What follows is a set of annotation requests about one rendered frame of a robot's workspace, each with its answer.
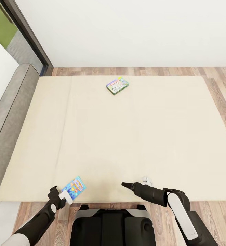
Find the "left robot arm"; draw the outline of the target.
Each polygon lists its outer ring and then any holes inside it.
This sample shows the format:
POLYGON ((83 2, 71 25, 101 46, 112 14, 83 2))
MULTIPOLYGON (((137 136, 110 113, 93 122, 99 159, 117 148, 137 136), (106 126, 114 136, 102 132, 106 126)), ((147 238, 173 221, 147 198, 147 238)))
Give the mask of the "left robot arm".
POLYGON ((35 246, 54 221, 56 211, 68 202, 73 203, 67 190, 59 193, 57 186, 50 189, 49 201, 37 214, 26 220, 1 246, 35 246))

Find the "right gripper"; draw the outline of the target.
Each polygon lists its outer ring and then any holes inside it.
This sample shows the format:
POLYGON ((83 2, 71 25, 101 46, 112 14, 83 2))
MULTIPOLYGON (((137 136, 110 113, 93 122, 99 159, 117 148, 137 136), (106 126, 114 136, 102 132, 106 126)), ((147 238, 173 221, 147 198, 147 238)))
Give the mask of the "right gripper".
POLYGON ((122 182, 122 185, 134 191, 134 194, 138 197, 141 197, 141 199, 155 204, 154 202, 154 191, 156 189, 155 187, 142 185, 141 183, 138 183, 138 182, 135 182, 135 183, 122 182))

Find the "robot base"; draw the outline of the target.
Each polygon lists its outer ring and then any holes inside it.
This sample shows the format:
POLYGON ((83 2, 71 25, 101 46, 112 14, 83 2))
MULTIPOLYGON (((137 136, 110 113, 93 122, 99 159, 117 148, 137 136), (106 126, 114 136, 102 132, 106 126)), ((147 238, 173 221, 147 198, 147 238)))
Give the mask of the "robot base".
POLYGON ((150 213, 138 209, 88 209, 75 214, 70 246, 156 246, 150 213))

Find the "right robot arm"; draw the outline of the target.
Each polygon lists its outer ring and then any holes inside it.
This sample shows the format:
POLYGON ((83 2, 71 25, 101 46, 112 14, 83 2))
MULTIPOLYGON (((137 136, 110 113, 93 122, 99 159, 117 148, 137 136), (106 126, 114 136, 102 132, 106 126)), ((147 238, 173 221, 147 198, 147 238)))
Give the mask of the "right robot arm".
POLYGON ((163 207, 169 205, 187 246, 218 246, 198 213, 190 210, 189 198, 185 192, 151 187, 153 181, 148 176, 142 177, 142 181, 142 184, 122 182, 122 185, 143 200, 163 207))

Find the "board game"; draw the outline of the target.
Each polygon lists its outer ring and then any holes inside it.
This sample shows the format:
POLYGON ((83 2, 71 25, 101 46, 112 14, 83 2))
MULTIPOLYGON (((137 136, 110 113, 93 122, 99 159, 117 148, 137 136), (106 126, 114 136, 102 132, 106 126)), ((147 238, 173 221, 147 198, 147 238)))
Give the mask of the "board game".
POLYGON ((67 186, 65 186, 61 191, 67 190, 72 200, 74 200, 85 189, 86 189, 86 186, 84 182, 81 180, 80 176, 77 176, 67 186))
POLYGON ((106 87, 115 95, 119 91, 123 90, 125 87, 129 86, 129 83, 124 80, 122 77, 117 78, 116 80, 112 81, 106 87))

